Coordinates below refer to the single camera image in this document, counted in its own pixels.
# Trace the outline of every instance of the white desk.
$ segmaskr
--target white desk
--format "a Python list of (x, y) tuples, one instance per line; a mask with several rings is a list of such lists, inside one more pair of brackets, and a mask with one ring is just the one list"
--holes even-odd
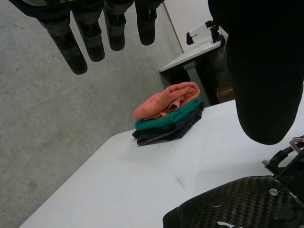
[(267, 175), (261, 161), (304, 134), (304, 104), (283, 141), (265, 146), (242, 131), (235, 102), (206, 108), (181, 139), (138, 147), (109, 139), (21, 228), (162, 228), (186, 200), (238, 178)]
[(162, 69), (160, 69), (160, 72), (163, 72), (165, 70), (168, 70), (172, 67), (175, 67), (179, 64), (185, 63), (191, 59), (194, 59), (198, 56), (201, 56), (209, 51), (212, 51), (218, 47), (220, 47), (221, 42), (215, 42), (213, 43), (212, 41), (209, 43), (204, 43), (201, 44), (198, 47), (194, 47), (193, 49), (186, 51), (185, 53), (181, 54), (180, 56), (178, 56), (175, 60), (173, 60), (172, 62), (170, 62), (169, 64), (167, 64), (166, 66), (164, 66)]

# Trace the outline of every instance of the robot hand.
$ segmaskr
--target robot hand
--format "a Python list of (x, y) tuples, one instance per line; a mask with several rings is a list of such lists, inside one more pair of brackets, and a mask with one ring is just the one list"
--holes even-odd
[(110, 47), (120, 51), (125, 44), (124, 13), (134, 1), (141, 43), (150, 45), (155, 40), (156, 9), (164, 0), (10, 0), (24, 14), (37, 18), (77, 75), (84, 74), (87, 65), (69, 25), (70, 12), (73, 12), (90, 59), (99, 62), (105, 57), (98, 24), (102, 10)]

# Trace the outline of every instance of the gray concrete floor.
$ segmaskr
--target gray concrete floor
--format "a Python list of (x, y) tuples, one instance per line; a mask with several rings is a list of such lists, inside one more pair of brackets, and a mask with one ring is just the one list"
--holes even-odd
[(100, 24), (105, 60), (74, 75), (48, 33), (0, 0), (0, 228), (19, 227), (107, 139), (134, 128), (134, 109), (163, 89), (159, 69), (181, 54), (163, 6), (156, 41), (140, 44), (135, 8), (126, 47), (114, 52)]

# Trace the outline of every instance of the stack of folded cloths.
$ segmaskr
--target stack of folded cloths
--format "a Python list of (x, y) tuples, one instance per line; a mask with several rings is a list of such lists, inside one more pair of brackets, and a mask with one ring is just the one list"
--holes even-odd
[(201, 119), (204, 104), (200, 90), (194, 82), (171, 85), (141, 104), (134, 112), (138, 145), (148, 145), (158, 140), (182, 138)]

